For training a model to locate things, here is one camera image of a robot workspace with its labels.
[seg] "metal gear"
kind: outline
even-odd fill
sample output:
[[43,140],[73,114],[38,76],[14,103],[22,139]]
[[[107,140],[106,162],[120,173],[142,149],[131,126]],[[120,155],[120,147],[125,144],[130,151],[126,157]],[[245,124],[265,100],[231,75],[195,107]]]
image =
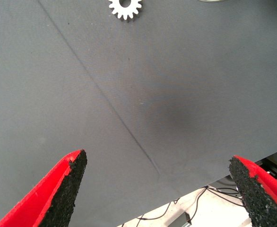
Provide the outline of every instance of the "metal gear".
[[132,19],[133,14],[138,14],[138,9],[142,8],[142,5],[139,4],[142,0],[131,0],[131,3],[128,7],[123,7],[120,4],[120,0],[109,0],[112,2],[109,8],[113,8],[112,14],[118,14],[118,19],[122,16],[124,20],[127,20],[128,16]]

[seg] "red foam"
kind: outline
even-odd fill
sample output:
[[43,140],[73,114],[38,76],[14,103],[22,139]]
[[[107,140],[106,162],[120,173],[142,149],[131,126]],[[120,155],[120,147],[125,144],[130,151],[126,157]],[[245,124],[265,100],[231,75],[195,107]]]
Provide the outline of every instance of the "red foam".
[[277,204],[277,180],[250,160],[240,156],[234,157],[239,159],[249,170],[249,176],[251,178],[257,176],[257,181],[263,186],[266,193],[269,194]]
[[37,227],[51,205],[64,176],[70,173],[69,162],[74,162],[80,150],[63,157],[42,180],[8,212],[0,227]]

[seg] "black rubber pad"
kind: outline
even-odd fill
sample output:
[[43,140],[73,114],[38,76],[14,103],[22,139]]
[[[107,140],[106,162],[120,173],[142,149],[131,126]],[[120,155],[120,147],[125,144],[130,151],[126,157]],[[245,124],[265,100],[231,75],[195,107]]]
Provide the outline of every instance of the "black rubber pad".
[[74,162],[70,162],[71,171],[65,176],[52,199],[40,227],[66,227],[70,222],[78,189],[87,165],[86,152],[82,150]]
[[230,172],[242,195],[243,204],[254,227],[277,227],[277,204],[265,192],[257,178],[249,177],[249,170],[243,163],[232,158]]

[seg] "white floor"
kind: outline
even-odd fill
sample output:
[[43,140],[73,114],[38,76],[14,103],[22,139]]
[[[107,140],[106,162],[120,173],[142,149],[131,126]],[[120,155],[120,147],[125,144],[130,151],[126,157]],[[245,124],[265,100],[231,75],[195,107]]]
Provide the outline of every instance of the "white floor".
[[[138,227],[167,227],[176,220],[184,211],[192,217],[196,208],[196,198],[203,189],[196,190],[181,197],[177,204],[171,203],[167,213],[156,220],[141,220]],[[219,194],[233,202],[241,204],[239,199]],[[150,211],[144,218],[161,216],[168,204]],[[133,219],[124,224],[124,227],[136,227],[138,219]],[[198,211],[192,220],[193,227],[251,227],[251,220],[245,208],[233,205],[218,196],[206,191],[199,199]]]

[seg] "gray fabric surface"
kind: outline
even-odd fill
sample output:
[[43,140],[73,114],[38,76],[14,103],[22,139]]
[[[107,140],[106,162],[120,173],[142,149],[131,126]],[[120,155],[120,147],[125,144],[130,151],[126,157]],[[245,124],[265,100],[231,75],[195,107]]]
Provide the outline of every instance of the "gray fabric surface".
[[65,154],[71,227],[116,226],[277,152],[277,0],[0,0],[0,219]]

